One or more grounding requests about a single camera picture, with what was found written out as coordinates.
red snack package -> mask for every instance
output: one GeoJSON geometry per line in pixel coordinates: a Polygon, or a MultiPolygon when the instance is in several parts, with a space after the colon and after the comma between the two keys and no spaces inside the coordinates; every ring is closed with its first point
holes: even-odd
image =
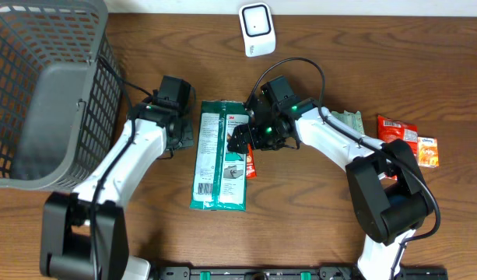
{"type": "Polygon", "coordinates": [[[247,179],[255,178],[257,174],[255,173],[255,164],[254,164],[254,153],[252,152],[252,148],[248,146],[248,154],[247,154],[247,179]]]}
{"type": "Polygon", "coordinates": [[[414,124],[393,121],[379,115],[378,138],[386,143],[390,143],[397,138],[402,139],[411,147],[415,157],[418,154],[418,127],[414,124]]]}

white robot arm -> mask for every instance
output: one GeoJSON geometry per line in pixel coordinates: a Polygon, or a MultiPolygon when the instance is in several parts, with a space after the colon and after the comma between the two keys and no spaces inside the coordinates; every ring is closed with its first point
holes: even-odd
{"type": "MultiPolygon", "coordinates": [[[[334,125],[350,133],[355,138],[364,139],[365,143],[372,145],[375,149],[381,149],[383,142],[379,139],[361,135],[346,124],[342,123],[336,117],[333,117],[328,108],[321,108],[323,115],[334,125]]],[[[367,157],[374,152],[358,145],[358,143],[347,138],[345,135],[336,131],[331,125],[328,125],[321,119],[317,108],[311,109],[302,114],[302,117],[296,120],[296,131],[301,142],[309,145],[325,154],[334,163],[345,171],[345,166],[351,163],[357,157],[367,157]]],[[[384,178],[384,174],[378,174],[379,178],[384,178]]],[[[383,243],[377,243],[368,235],[364,240],[363,254],[357,262],[357,267],[366,279],[388,280],[391,273],[391,266],[394,263],[398,253],[399,244],[404,238],[411,237],[415,229],[409,229],[395,238],[395,241],[388,246],[383,243]]],[[[394,275],[398,275],[400,266],[395,268],[394,275]]]]}
{"type": "Polygon", "coordinates": [[[158,94],[129,112],[121,137],[89,177],[71,194],[51,194],[44,205],[42,275],[63,279],[147,279],[150,263],[129,256],[124,209],[157,158],[167,150],[172,155],[174,149],[193,145],[191,122],[183,119],[191,91],[182,79],[164,76],[158,94]],[[74,233],[74,226],[91,226],[94,236],[74,233]],[[99,273],[93,269],[95,260],[99,273]]]}

gray plastic basket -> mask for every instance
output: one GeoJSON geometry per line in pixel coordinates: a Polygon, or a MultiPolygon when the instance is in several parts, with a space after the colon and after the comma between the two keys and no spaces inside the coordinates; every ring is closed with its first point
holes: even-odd
{"type": "Polygon", "coordinates": [[[101,0],[0,0],[0,187],[71,191],[105,157],[121,92],[101,0]]]}

small food package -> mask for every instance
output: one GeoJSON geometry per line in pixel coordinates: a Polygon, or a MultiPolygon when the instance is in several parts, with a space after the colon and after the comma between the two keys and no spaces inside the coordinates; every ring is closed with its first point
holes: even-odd
{"type": "Polygon", "coordinates": [[[378,116],[378,138],[386,143],[402,139],[411,147],[413,155],[418,155],[418,127],[414,124],[378,116]]]}
{"type": "Polygon", "coordinates": [[[252,152],[251,145],[248,144],[248,154],[247,154],[247,179],[252,179],[257,176],[255,172],[255,163],[254,163],[254,152],[252,152]]]}
{"type": "Polygon", "coordinates": [[[418,165],[424,167],[439,166],[437,139],[418,137],[418,165]]]}

orange snack box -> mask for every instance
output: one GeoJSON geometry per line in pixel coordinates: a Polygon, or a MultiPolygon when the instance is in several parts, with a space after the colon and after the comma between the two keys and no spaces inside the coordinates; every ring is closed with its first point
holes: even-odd
{"type": "Polygon", "coordinates": [[[437,139],[418,137],[418,165],[424,167],[439,166],[437,139]]]}

